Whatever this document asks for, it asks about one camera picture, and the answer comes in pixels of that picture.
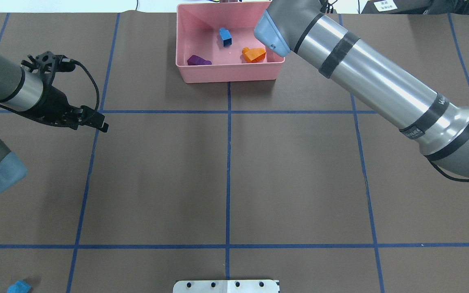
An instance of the orange toy block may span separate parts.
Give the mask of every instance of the orange toy block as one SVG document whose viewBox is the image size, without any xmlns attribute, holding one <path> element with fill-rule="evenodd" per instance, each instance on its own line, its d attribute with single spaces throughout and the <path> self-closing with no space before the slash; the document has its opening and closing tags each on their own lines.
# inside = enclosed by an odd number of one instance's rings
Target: orange toy block
<svg viewBox="0 0 469 293">
<path fill-rule="evenodd" d="M 256 63 L 258 61 L 262 61 L 265 58 L 265 49 L 263 48 L 254 48 L 249 49 L 245 47 L 242 49 L 242 54 L 245 61 L 249 63 Z"/>
</svg>

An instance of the blue block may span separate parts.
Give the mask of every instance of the blue block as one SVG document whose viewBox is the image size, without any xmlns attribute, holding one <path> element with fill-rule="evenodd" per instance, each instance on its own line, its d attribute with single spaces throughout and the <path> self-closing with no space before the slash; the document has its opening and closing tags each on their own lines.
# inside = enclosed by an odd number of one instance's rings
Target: blue block
<svg viewBox="0 0 469 293">
<path fill-rule="evenodd" d="M 28 293 L 32 286 L 28 285 L 25 281 L 17 281 L 12 286 L 8 287 L 7 293 Z"/>
<path fill-rule="evenodd" d="M 231 39 L 231 33 L 226 28 L 220 28 L 218 33 L 220 33 L 224 47 L 230 46 L 233 43 L 233 40 Z"/>
</svg>

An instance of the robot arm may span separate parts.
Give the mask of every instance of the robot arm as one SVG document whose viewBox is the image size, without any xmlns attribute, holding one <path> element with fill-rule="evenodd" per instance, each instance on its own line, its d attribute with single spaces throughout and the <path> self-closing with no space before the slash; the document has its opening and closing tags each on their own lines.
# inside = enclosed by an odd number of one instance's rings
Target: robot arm
<svg viewBox="0 0 469 293">
<path fill-rule="evenodd" d="M 319 0 L 273 0 L 255 37 L 291 50 L 394 124 L 431 163 L 469 178 L 469 107 L 457 107 L 320 12 Z"/>
<path fill-rule="evenodd" d="M 28 56 L 19 67 L 0 56 L 0 106 L 36 122 L 77 129 L 88 125 L 107 132 L 108 124 L 98 113 L 99 90 L 88 71 L 78 61 L 63 55 L 45 52 L 36 58 Z M 97 91 L 95 109 L 71 106 L 66 95 L 52 86 L 56 72 L 71 72 L 80 65 Z M 27 170 L 19 158 L 0 139 L 0 193 L 26 176 Z"/>
</svg>

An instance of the black band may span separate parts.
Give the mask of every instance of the black band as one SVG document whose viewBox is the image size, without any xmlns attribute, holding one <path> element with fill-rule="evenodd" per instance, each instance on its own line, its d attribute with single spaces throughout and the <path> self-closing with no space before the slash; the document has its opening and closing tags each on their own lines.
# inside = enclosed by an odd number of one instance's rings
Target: black band
<svg viewBox="0 0 469 293">
<path fill-rule="evenodd" d="M 17 93 L 19 93 L 19 91 L 23 88 L 23 85 L 24 85 L 24 69 L 21 67 L 21 80 L 19 81 L 19 84 L 17 85 L 13 93 L 11 93 L 8 97 L 0 100 L 0 103 L 8 102 L 11 98 L 15 97 L 15 95 L 17 95 Z"/>
<path fill-rule="evenodd" d="M 331 78 L 334 69 L 343 61 L 347 53 L 352 49 L 354 44 L 359 41 L 359 37 L 352 32 L 347 32 L 343 39 L 340 39 L 327 59 L 323 61 L 319 72 L 326 78 Z"/>
<path fill-rule="evenodd" d="M 435 98 L 430 108 L 410 126 L 400 129 L 399 131 L 409 139 L 422 137 L 425 131 L 432 127 L 432 125 L 443 116 L 449 105 L 450 101 L 440 93 L 437 93 L 437 98 Z"/>
<path fill-rule="evenodd" d="M 425 156 L 428 161 L 439 161 L 451 154 L 453 154 L 458 148 L 460 148 L 463 144 L 466 143 L 469 139 L 469 123 L 464 128 L 463 132 L 456 137 L 451 143 L 449 143 L 447 146 L 439 150 L 438 152 L 435 152 L 431 155 Z"/>
<path fill-rule="evenodd" d="M 316 15 L 316 17 L 312 20 L 312 22 L 307 26 L 305 31 L 303 31 L 303 34 L 301 35 L 300 39 L 298 39 L 298 43 L 296 43 L 296 47 L 294 48 L 294 52 L 298 54 L 298 50 L 300 49 L 301 43 L 303 43 L 303 40 L 305 37 L 307 37 L 307 34 L 311 31 L 311 28 L 322 18 L 323 13 L 320 13 Z"/>
</svg>

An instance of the pink plastic container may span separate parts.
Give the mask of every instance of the pink plastic container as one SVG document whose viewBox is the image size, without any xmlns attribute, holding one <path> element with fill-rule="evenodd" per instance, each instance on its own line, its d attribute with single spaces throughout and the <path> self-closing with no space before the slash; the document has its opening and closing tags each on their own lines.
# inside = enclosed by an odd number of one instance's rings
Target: pink plastic container
<svg viewBox="0 0 469 293">
<path fill-rule="evenodd" d="M 265 48 L 259 63 L 247 63 L 242 49 L 264 48 L 253 31 L 269 2 L 224 2 L 177 6 L 177 54 L 175 63 L 186 83 L 272 80 L 278 77 L 285 59 Z M 218 33 L 227 28 L 232 45 L 224 47 Z M 192 55 L 212 65 L 189 66 Z"/>
</svg>

